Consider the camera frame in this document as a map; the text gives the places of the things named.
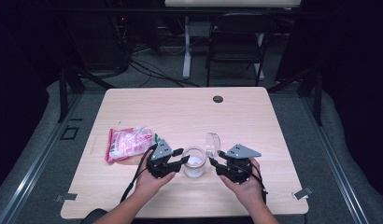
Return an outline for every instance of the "person's arm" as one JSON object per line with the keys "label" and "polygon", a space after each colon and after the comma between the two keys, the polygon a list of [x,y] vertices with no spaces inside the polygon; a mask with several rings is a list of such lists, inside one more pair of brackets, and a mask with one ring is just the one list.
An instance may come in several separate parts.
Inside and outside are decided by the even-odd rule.
{"label": "person's arm", "polygon": [[[250,162],[255,167],[260,169],[260,165],[256,162],[255,159],[251,158]],[[255,174],[257,177],[260,177],[256,169],[253,168],[252,170],[253,174]],[[262,198],[262,187],[255,178],[251,177],[248,181],[242,184],[235,184],[224,175],[221,175],[220,179],[223,181],[227,188],[234,192],[238,201],[240,201],[247,209],[255,224],[278,223],[277,219],[273,216],[270,209],[264,203]]]}
{"label": "person's arm", "polygon": [[[146,160],[143,161],[141,169],[145,170]],[[159,191],[159,189],[167,184],[173,177],[175,172],[166,175],[163,178],[157,179],[152,176],[148,170],[136,180],[135,190],[132,195],[125,199],[122,203],[117,205],[110,212],[99,218],[94,224],[101,223],[131,223],[139,210]]]}

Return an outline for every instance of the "red and white package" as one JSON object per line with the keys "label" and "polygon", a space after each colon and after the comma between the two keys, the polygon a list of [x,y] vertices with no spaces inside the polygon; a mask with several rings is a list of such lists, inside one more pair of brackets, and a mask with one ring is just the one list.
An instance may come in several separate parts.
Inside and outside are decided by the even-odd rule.
{"label": "red and white package", "polygon": [[105,160],[109,163],[123,161],[144,153],[154,145],[154,133],[150,129],[110,129]]}

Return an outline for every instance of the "table top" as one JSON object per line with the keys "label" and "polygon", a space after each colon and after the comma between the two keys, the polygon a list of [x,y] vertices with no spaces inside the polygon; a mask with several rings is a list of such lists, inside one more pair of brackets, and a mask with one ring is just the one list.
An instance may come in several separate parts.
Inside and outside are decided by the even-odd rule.
{"label": "table top", "polygon": [[298,7],[301,0],[165,0],[167,7]]}
{"label": "table top", "polygon": [[[223,102],[215,103],[216,95]],[[64,202],[63,218],[85,218],[93,209],[111,210],[119,204],[140,156],[108,164],[109,130],[144,126],[164,138],[172,149],[205,148],[206,134],[216,133],[222,151],[237,143],[259,151],[262,156],[256,160],[261,165],[270,210],[284,215],[307,212],[306,199],[292,197],[302,187],[266,89],[151,88],[106,92],[68,191],[77,198]],[[248,215],[209,162],[199,178],[186,177],[182,169],[136,217]]]}

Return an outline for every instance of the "hand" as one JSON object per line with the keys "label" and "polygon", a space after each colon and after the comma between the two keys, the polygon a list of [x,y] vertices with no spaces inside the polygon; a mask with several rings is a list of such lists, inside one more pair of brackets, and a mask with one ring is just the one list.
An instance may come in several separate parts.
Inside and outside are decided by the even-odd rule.
{"label": "hand", "polygon": [[[249,160],[260,171],[260,164],[253,158],[249,158]],[[259,172],[254,167],[252,167],[252,173],[255,174],[257,177],[262,178],[259,175]],[[221,181],[223,181],[224,185],[226,185],[227,188],[234,192],[238,201],[240,201],[247,208],[247,210],[256,208],[256,206],[261,206],[262,204],[264,204],[262,198],[262,186],[254,177],[251,176],[249,180],[245,181],[242,184],[235,184],[225,175],[221,175],[220,179]]]}
{"label": "hand", "polygon": [[175,172],[172,172],[160,179],[152,176],[146,169],[147,159],[151,153],[152,152],[149,152],[142,162],[142,165],[138,172],[143,172],[139,175],[138,179],[136,180],[134,191],[134,194],[138,194],[138,196],[144,198],[146,202],[149,201],[154,195],[156,195],[159,189],[165,184],[167,184],[169,181],[171,181],[171,179],[175,176]]}

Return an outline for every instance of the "white stand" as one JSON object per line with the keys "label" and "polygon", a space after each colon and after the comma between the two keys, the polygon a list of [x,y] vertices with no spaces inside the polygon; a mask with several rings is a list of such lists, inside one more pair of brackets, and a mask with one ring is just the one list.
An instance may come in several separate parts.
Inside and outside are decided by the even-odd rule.
{"label": "white stand", "polygon": [[187,79],[191,77],[191,42],[189,33],[189,17],[185,18],[185,61],[183,63],[183,78]]}
{"label": "white stand", "polygon": [[[262,44],[262,41],[263,41],[263,34],[256,34],[256,38],[258,38],[258,43],[259,45]],[[259,63],[255,63],[253,64],[253,67],[255,68],[255,73],[256,73],[256,76],[258,75],[258,71],[259,71],[259,67],[261,65]],[[260,81],[263,81],[264,80],[264,74],[263,74],[263,70],[261,71],[261,76],[259,77],[259,80]]]}

